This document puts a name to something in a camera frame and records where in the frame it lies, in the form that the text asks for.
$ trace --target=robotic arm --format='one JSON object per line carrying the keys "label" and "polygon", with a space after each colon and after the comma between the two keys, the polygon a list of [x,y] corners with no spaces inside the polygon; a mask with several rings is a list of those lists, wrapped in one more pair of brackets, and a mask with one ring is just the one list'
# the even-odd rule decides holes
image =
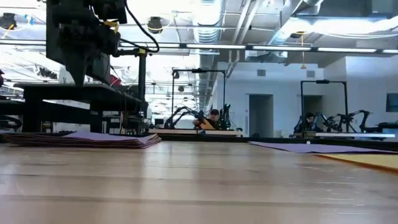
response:
{"label": "robotic arm", "polygon": [[329,133],[331,130],[335,130],[337,132],[343,132],[341,125],[338,126],[335,122],[335,118],[338,117],[338,115],[326,118],[325,115],[321,114],[321,117],[323,118],[323,125],[326,126],[326,132]]}
{"label": "robotic arm", "polygon": [[[179,112],[181,112],[182,110],[186,110],[186,112],[183,112],[183,113],[181,114],[181,116],[180,116],[176,121],[173,122],[174,117],[175,117]],[[203,121],[203,120],[205,119],[205,115],[203,114],[202,111],[201,111],[201,112],[196,112],[196,111],[194,111],[194,110],[192,110],[192,109],[190,109],[190,108],[188,108],[188,107],[186,107],[186,106],[183,106],[183,107],[177,108],[177,109],[174,111],[174,113],[171,115],[171,117],[170,117],[169,119],[166,120],[166,122],[164,123],[164,128],[165,128],[165,129],[175,129],[175,125],[177,124],[177,122],[179,122],[180,119],[181,119],[183,116],[187,115],[187,114],[193,115],[193,116],[194,116],[196,119],[198,119],[199,121]]]}
{"label": "robotic arm", "polygon": [[220,111],[220,127],[221,130],[228,130],[231,127],[231,121],[229,120],[229,108],[231,105],[225,104],[224,108]]}
{"label": "robotic arm", "polygon": [[[363,119],[362,119],[361,124],[359,125],[359,128],[361,129],[362,133],[367,132],[366,120],[368,119],[371,112],[366,111],[366,110],[358,110],[358,111],[349,113],[348,116],[345,116],[344,114],[337,114],[337,116],[340,117],[340,123],[339,123],[338,127],[341,129],[342,124],[347,124],[347,123],[350,124],[354,120],[354,116],[361,114],[361,113],[363,114]],[[351,129],[355,133],[357,132],[352,126],[351,126]]]}

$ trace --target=door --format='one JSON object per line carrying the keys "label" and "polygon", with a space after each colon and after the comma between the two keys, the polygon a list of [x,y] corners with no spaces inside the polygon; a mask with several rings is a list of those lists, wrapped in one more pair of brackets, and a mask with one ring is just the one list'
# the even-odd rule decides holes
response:
{"label": "door", "polygon": [[[323,102],[322,102],[322,96],[316,96],[316,95],[307,95],[304,96],[304,115],[307,113],[322,113],[323,109]],[[318,118],[317,120],[317,126],[322,127],[323,120],[321,118]]]}
{"label": "door", "polygon": [[274,137],[273,95],[249,95],[249,136]]}

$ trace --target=black machine frame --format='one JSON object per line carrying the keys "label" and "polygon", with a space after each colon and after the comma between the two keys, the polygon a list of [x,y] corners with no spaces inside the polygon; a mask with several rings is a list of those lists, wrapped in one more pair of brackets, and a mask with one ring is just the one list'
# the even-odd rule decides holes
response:
{"label": "black machine frame", "polygon": [[192,72],[192,73],[208,73],[208,72],[215,72],[219,73],[221,72],[223,74],[223,106],[225,105],[225,83],[226,83],[226,70],[207,70],[207,69],[201,69],[201,68],[196,68],[196,69],[173,69],[172,72],[172,77],[173,77],[173,83],[172,83],[172,114],[174,113],[174,80],[175,80],[175,75],[178,72]]}
{"label": "black machine frame", "polygon": [[[300,96],[301,96],[301,117],[302,117],[302,125],[305,124],[305,110],[304,110],[304,93],[303,93],[303,84],[304,83],[316,83],[316,84],[331,84],[331,83],[340,83],[344,86],[344,106],[345,106],[345,116],[348,116],[348,97],[347,97],[347,82],[346,81],[329,81],[329,80],[305,80],[300,82]],[[348,133],[349,123],[346,123],[346,132]]]}

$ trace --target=machine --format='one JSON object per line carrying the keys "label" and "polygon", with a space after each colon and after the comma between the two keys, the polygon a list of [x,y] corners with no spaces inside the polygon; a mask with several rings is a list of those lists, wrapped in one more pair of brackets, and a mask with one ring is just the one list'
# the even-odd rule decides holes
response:
{"label": "machine", "polygon": [[372,114],[371,112],[366,111],[366,110],[358,110],[358,111],[349,113],[348,115],[337,114],[337,116],[340,117],[340,122],[339,122],[338,127],[341,129],[342,124],[348,124],[348,126],[351,128],[351,130],[354,133],[357,133],[357,130],[351,125],[351,122],[353,122],[354,117],[358,114],[363,114],[362,122],[359,125],[361,133],[380,133],[381,132],[381,129],[379,127],[374,127],[374,128],[366,127],[366,121],[368,120],[369,115]]}
{"label": "machine", "polygon": [[[179,114],[179,112],[186,110],[185,112],[183,112],[175,121],[174,121],[174,117]],[[193,109],[190,109],[187,106],[183,106],[180,108],[177,108],[174,113],[171,115],[171,117],[169,117],[166,122],[164,123],[164,128],[165,129],[175,129],[175,125],[180,121],[180,119],[185,116],[185,115],[192,115],[195,117],[195,119],[199,120],[199,124],[197,125],[199,128],[202,129],[214,129],[210,124],[208,124],[208,122],[206,122],[206,116],[203,113],[203,111],[195,111]]]}
{"label": "machine", "polygon": [[121,38],[112,27],[127,23],[125,7],[124,0],[48,0],[46,56],[64,64],[78,86],[85,75],[109,83],[109,55]]}

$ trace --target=wire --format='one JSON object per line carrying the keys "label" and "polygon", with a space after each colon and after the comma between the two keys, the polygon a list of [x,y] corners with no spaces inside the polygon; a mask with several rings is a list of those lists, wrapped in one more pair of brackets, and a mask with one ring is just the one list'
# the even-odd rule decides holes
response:
{"label": "wire", "polygon": [[233,126],[235,126],[235,129],[237,129],[238,127],[237,127],[237,125],[232,121],[232,119],[231,118],[229,118],[229,121],[231,122],[231,124],[233,125]]}
{"label": "wire", "polygon": [[126,83],[120,78],[120,76],[119,76],[118,73],[115,71],[115,69],[114,69],[114,67],[113,67],[112,65],[111,65],[111,69],[112,69],[112,71],[114,72],[114,74],[118,77],[118,79],[119,79],[121,82],[123,82],[124,84],[126,84]]}
{"label": "wire", "polygon": [[152,35],[150,35],[150,34],[141,26],[141,23],[138,21],[138,19],[137,19],[137,18],[134,16],[134,14],[131,12],[131,10],[130,10],[128,4],[127,4],[127,0],[124,0],[124,4],[126,5],[127,12],[130,14],[130,16],[132,17],[132,19],[134,20],[134,22],[137,24],[137,26],[140,28],[140,30],[141,30],[147,37],[149,37],[149,38],[155,43],[155,45],[156,45],[156,50],[152,50],[152,49],[150,49],[150,48],[147,48],[147,47],[143,47],[143,46],[134,44],[134,43],[132,43],[131,41],[126,41],[125,39],[120,39],[120,40],[121,40],[121,41],[125,41],[126,43],[129,43],[129,44],[131,44],[131,45],[133,45],[133,46],[139,47],[140,49],[144,49],[144,50],[146,50],[146,51],[148,51],[148,52],[152,52],[152,53],[157,53],[157,52],[159,52],[160,47],[159,47],[159,44],[157,43],[156,39],[155,39]]}

